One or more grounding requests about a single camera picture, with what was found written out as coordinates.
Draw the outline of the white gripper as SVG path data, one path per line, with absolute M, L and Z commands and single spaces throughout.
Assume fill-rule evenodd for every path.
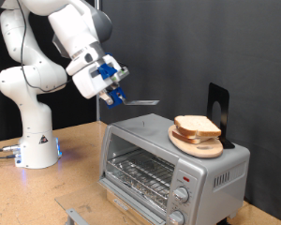
M 104 89 L 120 87 L 118 74 L 121 67 L 111 55 L 101 49 L 82 49 L 72 56 L 66 71 L 85 98 L 99 94 L 108 105 L 113 104 L 113 99 Z

